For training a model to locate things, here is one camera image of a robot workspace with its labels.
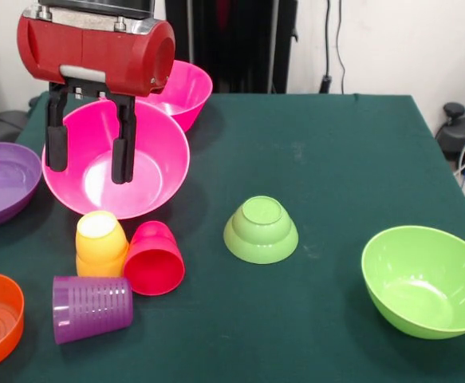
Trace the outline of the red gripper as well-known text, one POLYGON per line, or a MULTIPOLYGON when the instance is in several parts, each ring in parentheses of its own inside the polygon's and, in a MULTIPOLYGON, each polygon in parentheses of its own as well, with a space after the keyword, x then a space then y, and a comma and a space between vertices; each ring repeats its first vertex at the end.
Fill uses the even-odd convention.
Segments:
POLYGON ((46 109, 46 166, 54 172, 67 168, 68 133, 63 116, 68 86, 61 67, 81 67, 104 73, 104 83, 115 93, 111 100, 116 106, 119 135, 112 147, 112 181, 131 182, 136 147, 135 97, 159 93, 166 85, 175 58, 171 25, 160 21, 149 34, 140 35, 86 30, 22 16, 17 43, 30 74, 51 81, 46 109))

